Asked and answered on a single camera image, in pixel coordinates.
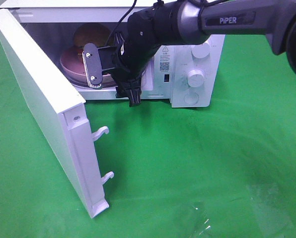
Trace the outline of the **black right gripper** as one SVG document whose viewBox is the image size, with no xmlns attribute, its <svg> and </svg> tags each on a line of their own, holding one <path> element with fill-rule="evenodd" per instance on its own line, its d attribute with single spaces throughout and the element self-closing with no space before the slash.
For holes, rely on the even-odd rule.
<svg viewBox="0 0 296 238">
<path fill-rule="evenodd" d="M 129 106 L 141 103 L 141 76 L 148 61 L 154 55 L 154 37 L 127 37 L 122 31 L 114 32 L 114 46 L 119 66 L 112 72 L 116 81 L 116 98 L 128 98 Z"/>
</svg>

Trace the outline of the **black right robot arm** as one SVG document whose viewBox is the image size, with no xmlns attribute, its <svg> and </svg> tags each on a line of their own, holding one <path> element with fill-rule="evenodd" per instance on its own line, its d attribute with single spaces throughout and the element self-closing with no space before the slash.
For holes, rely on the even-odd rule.
<svg viewBox="0 0 296 238">
<path fill-rule="evenodd" d="M 117 49 L 116 97 L 141 102 L 141 72 L 162 45 L 199 45 L 210 35 L 265 35 L 272 52 L 287 54 L 296 74 L 296 0 L 159 0 L 134 12 Z"/>
</svg>

